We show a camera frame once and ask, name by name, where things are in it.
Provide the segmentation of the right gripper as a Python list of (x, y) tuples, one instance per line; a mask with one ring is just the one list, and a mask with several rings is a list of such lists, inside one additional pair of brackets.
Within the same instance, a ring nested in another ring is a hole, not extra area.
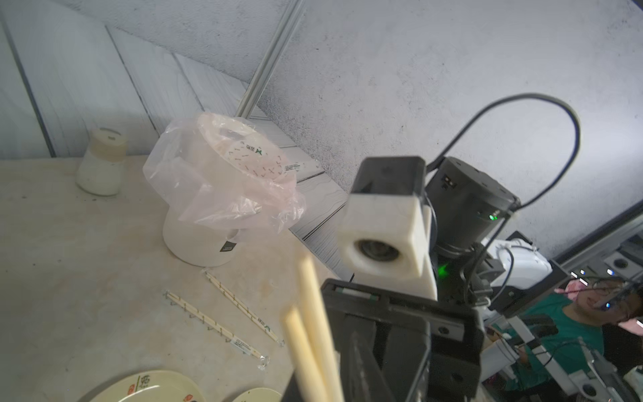
[(472, 308), (329, 279), (321, 294), (347, 401), (468, 401), (481, 382)]

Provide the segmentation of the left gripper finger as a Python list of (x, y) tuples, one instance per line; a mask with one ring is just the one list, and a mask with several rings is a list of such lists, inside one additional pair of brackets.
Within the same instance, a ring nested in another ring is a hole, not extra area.
[(281, 397), (281, 402), (296, 402), (296, 375), (292, 374), (290, 381)]

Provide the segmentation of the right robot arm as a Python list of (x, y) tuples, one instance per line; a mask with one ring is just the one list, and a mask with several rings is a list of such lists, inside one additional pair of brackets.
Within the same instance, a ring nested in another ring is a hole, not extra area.
[(426, 172), (421, 157), (365, 159), (339, 221), (354, 280), (321, 291), (347, 401), (466, 401), (512, 378), (522, 340), (485, 345), (478, 308), (520, 266), (562, 276), (528, 244), (490, 238), (520, 204), (497, 181), (452, 157)]

